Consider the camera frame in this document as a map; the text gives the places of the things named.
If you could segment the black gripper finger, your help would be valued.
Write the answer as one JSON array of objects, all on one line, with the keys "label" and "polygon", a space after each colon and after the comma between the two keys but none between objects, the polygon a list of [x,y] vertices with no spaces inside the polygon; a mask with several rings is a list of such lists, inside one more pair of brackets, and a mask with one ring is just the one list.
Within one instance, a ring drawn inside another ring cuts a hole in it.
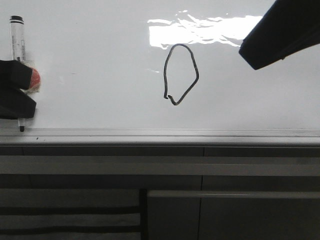
[{"label": "black gripper finger", "polygon": [[276,0],[244,38],[239,54],[258,70],[320,43],[318,0]]},{"label": "black gripper finger", "polygon": [[0,61],[0,118],[30,119],[37,103],[24,90],[28,90],[33,70],[17,60]]}]

